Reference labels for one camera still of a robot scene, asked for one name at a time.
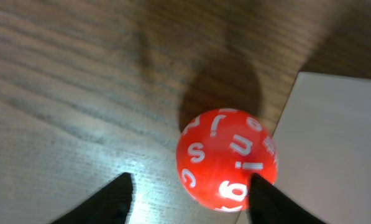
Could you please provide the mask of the red polyhedral die ball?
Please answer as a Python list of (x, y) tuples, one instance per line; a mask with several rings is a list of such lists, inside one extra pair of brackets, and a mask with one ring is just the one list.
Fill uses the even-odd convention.
[(248, 207), (252, 174), (276, 182), (277, 147), (251, 114), (232, 108), (210, 110), (181, 132), (176, 168), (186, 191), (202, 206), (239, 212)]

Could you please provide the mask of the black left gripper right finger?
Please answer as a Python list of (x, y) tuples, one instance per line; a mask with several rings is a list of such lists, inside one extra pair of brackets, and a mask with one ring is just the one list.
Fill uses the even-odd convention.
[(325, 224), (257, 173), (251, 176), (247, 199), (252, 224)]

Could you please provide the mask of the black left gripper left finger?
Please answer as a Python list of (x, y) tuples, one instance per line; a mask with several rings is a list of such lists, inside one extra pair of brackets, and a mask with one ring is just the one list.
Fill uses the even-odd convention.
[(124, 172), (52, 224), (125, 224), (133, 191), (132, 175)]

